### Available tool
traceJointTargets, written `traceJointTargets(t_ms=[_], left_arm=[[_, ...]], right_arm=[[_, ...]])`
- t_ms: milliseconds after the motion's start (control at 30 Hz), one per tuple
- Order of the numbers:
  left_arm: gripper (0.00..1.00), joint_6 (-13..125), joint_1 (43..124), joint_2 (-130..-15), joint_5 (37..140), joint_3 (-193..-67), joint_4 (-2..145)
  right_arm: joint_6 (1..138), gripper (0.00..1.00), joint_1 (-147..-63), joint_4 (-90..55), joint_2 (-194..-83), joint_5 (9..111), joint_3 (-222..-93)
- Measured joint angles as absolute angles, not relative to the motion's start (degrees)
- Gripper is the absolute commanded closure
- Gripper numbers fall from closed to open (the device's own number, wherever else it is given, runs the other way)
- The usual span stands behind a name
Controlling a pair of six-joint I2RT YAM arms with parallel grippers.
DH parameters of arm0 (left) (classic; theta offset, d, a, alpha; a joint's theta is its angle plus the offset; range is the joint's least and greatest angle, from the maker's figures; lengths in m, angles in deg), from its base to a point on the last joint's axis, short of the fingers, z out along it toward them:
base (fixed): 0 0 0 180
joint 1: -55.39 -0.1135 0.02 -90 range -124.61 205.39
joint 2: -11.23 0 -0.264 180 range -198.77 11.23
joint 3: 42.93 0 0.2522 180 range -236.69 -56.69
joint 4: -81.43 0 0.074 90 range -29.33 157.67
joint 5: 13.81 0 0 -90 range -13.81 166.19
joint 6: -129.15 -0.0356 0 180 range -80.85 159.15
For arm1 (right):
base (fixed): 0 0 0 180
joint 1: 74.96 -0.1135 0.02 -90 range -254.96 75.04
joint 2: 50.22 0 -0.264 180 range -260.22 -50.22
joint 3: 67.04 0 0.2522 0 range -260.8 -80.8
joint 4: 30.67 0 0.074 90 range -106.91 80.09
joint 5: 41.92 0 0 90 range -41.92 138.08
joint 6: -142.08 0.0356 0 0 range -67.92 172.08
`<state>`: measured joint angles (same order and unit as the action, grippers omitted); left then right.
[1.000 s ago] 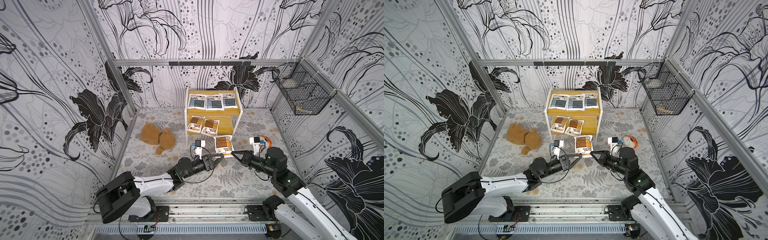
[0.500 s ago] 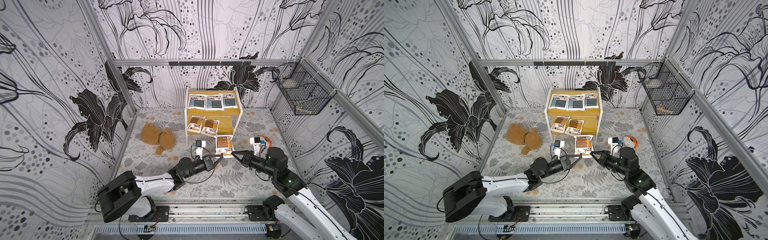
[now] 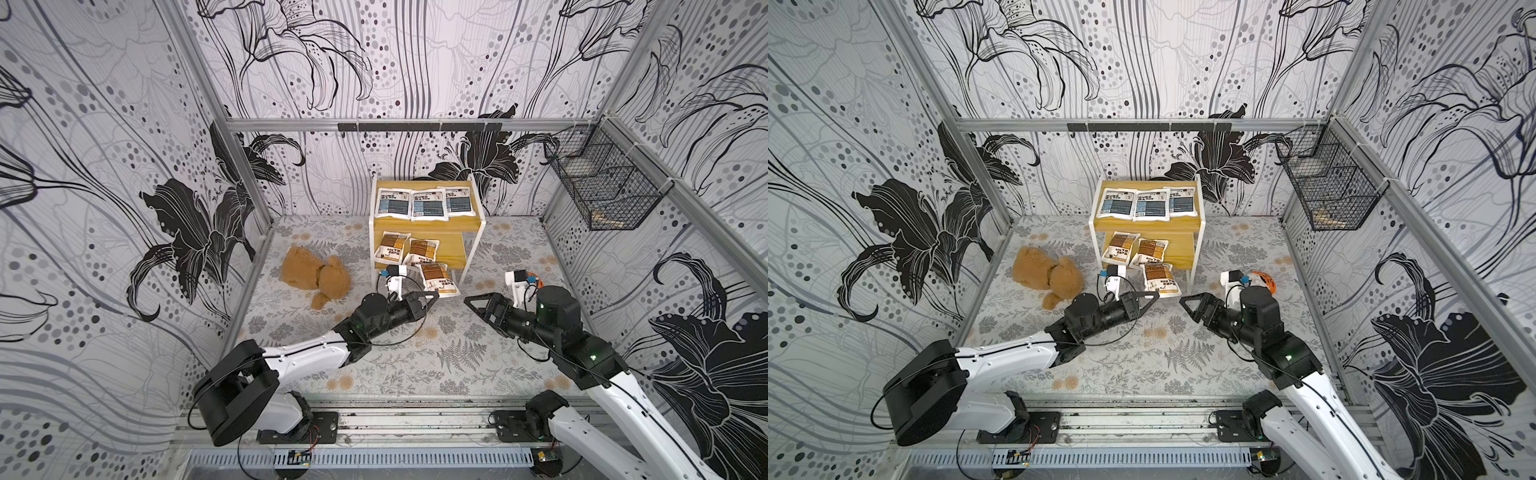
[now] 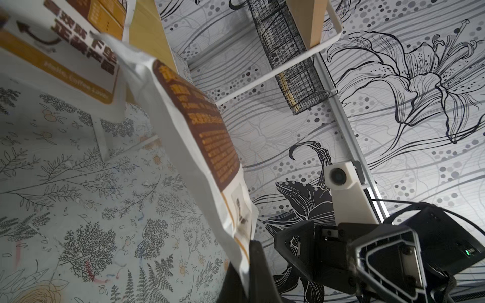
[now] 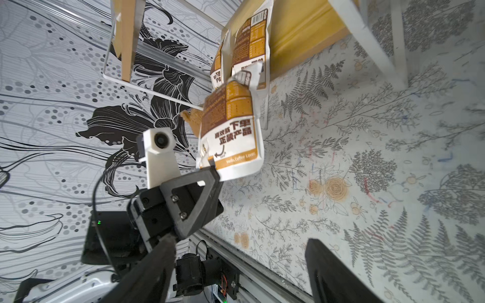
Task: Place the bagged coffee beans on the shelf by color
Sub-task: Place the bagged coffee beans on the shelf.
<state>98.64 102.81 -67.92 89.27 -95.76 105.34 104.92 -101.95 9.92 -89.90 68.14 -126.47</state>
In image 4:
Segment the brown coffee bag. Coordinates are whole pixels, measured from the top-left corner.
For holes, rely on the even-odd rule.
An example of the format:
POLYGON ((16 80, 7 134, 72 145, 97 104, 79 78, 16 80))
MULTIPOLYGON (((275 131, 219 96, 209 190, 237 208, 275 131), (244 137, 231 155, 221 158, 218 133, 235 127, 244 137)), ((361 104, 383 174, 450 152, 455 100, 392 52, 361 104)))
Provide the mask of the brown coffee bag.
POLYGON ((258 209, 218 107, 168 65, 108 34, 136 103, 149 115, 171 162, 231 260, 245 292, 250 289, 250 242, 258 209))
POLYGON ((134 1, 2 1, 1 74, 111 122, 125 118, 126 82, 98 39, 129 39, 134 1))

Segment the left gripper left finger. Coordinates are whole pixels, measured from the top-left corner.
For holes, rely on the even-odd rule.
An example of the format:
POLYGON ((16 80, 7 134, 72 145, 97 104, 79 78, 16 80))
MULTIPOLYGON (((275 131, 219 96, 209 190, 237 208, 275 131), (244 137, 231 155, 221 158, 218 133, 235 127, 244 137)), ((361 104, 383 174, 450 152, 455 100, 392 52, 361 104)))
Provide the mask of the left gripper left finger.
POLYGON ((241 279, 236 272, 227 272, 217 303, 244 303, 246 296, 241 279))

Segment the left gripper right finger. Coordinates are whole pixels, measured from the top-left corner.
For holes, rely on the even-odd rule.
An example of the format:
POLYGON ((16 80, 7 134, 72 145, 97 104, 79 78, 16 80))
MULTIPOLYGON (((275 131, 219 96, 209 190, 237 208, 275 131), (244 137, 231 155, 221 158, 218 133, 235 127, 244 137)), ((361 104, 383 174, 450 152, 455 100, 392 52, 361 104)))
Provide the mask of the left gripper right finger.
POLYGON ((258 241, 250 242, 250 303, 291 303, 281 297, 266 261, 263 246, 258 241))

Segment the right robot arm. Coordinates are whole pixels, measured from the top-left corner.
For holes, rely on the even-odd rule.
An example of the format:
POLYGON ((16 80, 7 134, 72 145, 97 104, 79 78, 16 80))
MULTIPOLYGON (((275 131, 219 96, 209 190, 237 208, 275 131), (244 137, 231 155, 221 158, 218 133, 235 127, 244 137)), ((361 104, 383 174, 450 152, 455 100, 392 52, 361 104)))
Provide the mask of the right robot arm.
POLYGON ((436 205, 409 203, 410 217, 395 225, 304 221, 275 235, 275 249, 307 282, 353 295, 359 302, 451 302, 455 276, 484 259, 484 246, 436 205))

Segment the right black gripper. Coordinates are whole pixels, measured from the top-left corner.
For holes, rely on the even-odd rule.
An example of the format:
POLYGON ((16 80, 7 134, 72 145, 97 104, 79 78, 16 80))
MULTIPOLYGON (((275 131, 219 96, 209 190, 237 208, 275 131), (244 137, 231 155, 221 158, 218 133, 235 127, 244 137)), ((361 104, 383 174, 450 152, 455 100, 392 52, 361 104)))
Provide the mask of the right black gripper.
POLYGON ((279 231, 274 248, 300 276, 382 302, 427 302, 418 235, 410 227, 303 221, 279 231))

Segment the brown coffee bag top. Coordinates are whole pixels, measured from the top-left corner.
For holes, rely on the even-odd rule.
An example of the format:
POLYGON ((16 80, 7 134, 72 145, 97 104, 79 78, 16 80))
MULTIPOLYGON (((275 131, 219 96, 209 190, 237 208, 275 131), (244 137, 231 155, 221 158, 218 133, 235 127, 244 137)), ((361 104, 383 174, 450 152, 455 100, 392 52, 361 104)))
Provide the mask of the brown coffee bag top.
POLYGON ((108 34, 136 103, 149 115, 171 162, 231 260, 245 292, 250 289, 250 242, 258 209, 218 107, 168 65, 108 34))

